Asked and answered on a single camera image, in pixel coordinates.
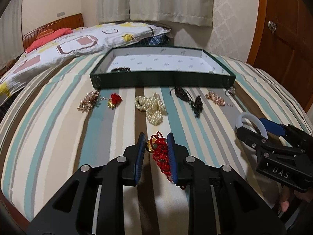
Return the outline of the person's right hand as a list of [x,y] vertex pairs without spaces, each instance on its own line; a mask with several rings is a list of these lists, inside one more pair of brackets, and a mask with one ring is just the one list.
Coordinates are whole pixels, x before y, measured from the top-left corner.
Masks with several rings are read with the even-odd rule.
[[292,195],[296,196],[300,200],[303,200],[307,203],[310,203],[313,198],[312,190],[308,190],[305,193],[301,193],[296,190],[290,189],[289,187],[283,186],[280,196],[280,209],[283,213],[288,210],[290,205],[289,199],[291,198]]

